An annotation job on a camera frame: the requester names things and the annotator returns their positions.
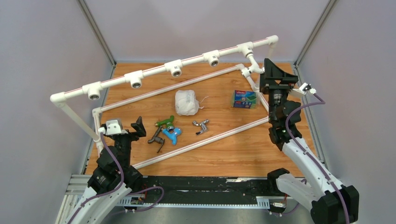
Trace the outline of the white plastic faucet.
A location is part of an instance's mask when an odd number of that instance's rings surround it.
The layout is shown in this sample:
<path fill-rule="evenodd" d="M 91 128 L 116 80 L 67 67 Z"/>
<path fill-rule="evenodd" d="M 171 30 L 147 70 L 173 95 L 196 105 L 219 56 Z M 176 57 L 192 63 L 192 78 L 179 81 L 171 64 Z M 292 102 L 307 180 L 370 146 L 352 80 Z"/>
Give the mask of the white plastic faucet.
<path fill-rule="evenodd" d="M 244 67 L 240 70 L 243 77 L 247 78 L 250 77 L 253 73 L 263 74 L 265 72 L 265 68 L 260 67 L 258 62 L 255 60 L 254 54 L 248 54 L 247 59 L 250 61 L 251 65 L 249 67 Z"/>

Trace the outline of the white PVC pipe frame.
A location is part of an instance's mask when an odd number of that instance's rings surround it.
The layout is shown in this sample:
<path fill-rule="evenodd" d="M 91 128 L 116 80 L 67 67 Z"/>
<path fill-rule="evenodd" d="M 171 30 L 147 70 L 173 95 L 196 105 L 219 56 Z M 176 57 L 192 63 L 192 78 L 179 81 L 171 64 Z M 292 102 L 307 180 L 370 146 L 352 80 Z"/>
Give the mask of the white PVC pipe frame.
<path fill-rule="evenodd" d="M 137 89 L 142 86 L 142 80 L 146 77 L 157 75 L 164 72 L 169 72 L 173 77 L 178 77 L 182 73 L 182 68 L 188 65 L 201 63 L 201 62 L 208 62 L 212 67 L 216 66 L 219 63 L 219 58 L 222 56 L 227 56 L 234 53 L 242 53 L 245 58 L 247 58 L 248 54 L 253 54 L 253 49 L 257 47 L 261 47 L 264 45 L 269 46 L 268 55 L 271 56 L 274 48 L 278 43 L 279 37 L 277 35 L 268 36 L 264 39 L 257 40 L 254 42 L 245 42 L 238 44 L 233 47 L 229 47 L 226 49 L 221 50 L 212 50 L 209 52 L 205 52 L 199 56 L 194 56 L 186 59 L 177 59 L 171 62 L 167 62 L 163 65 L 153 67 L 146 70 L 137 70 L 133 72 L 129 72 L 121 77 L 112 78 L 106 81 L 97 81 L 90 84 L 85 84 L 80 88 L 67 91 L 67 92 L 59 92 L 52 94 L 50 96 L 51 102 L 58 108 L 61 108 L 62 111 L 65 112 L 80 128 L 86 132 L 92 140 L 95 142 L 97 152 L 100 153 L 104 148 L 102 143 L 100 143 L 100 134 L 98 133 L 99 129 L 99 116 L 101 113 L 109 111 L 111 109 L 115 109 L 117 107 L 121 107 L 127 104 L 131 104 L 134 102 L 138 102 L 143 99 L 147 99 L 153 96 L 157 96 L 162 93 L 166 93 L 181 87 L 188 86 L 190 84 L 195 84 L 201 81 L 208 80 L 210 78 L 218 77 L 220 75 L 224 75 L 229 72 L 234 72 L 237 70 L 241 70 L 245 66 L 243 64 L 237 64 L 232 67 L 222 69 L 219 71 L 215 71 L 213 73 L 209 73 L 206 75 L 202 75 L 188 81 L 184 81 L 178 84 L 174 84 L 172 86 L 164 87 L 149 93 L 145 93 L 139 95 L 137 97 L 129 98 L 123 101 L 119 101 L 114 104 L 97 107 L 93 109 L 92 116 L 94 119 L 94 128 L 89 127 L 67 104 L 67 100 L 70 98 L 74 98 L 77 96 L 87 95 L 90 100 L 98 100 L 100 98 L 100 92 L 102 90 L 108 89 L 113 86 L 117 86 L 124 83 L 129 83 L 132 88 Z M 252 80 L 251 76 L 245 78 L 252 90 L 257 91 L 258 85 Z"/>

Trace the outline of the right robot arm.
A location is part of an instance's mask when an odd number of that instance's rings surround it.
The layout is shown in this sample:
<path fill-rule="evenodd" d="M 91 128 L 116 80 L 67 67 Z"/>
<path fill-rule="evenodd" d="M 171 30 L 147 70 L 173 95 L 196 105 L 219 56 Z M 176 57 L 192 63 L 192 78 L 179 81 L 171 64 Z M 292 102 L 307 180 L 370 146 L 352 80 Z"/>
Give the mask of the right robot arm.
<path fill-rule="evenodd" d="M 288 99 L 290 94 L 317 95 L 308 83 L 296 87 L 298 76 L 280 69 L 266 58 L 260 74 L 259 91 L 269 98 L 269 136 L 273 144 L 287 155 L 300 169 L 306 183 L 299 181 L 288 170 L 280 168 L 268 173 L 267 191 L 281 192 L 305 207 L 316 224 L 352 224 L 359 217 L 358 190 L 336 178 L 314 155 L 297 128 L 301 111 L 308 104 Z"/>

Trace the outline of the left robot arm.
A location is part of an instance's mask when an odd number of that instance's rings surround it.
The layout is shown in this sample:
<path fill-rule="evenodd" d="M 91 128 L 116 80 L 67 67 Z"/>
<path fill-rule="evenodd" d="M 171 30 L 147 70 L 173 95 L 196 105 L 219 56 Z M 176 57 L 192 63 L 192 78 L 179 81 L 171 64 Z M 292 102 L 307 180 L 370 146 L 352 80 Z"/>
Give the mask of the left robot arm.
<path fill-rule="evenodd" d="M 146 137 L 142 117 L 123 129 L 120 119 L 108 120 L 99 129 L 103 149 L 84 193 L 64 221 L 66 224 L 98 224 L 128 193 L 143 187 L 143 175 L 131 165 L 132 142 Z"/>

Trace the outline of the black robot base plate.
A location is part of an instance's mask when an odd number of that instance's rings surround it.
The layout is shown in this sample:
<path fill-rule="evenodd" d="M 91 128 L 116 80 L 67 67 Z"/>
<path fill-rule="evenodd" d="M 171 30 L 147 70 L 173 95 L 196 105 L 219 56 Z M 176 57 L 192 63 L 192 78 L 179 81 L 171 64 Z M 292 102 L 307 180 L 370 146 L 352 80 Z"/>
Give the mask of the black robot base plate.
<path fill-rule="evenodd" d="M 147 189 L 145 203 L 162 204 L 254 205 L 262 196 L 285 198 L 267 178 L 146 176 L 133 187 L 133 192 Z"/>

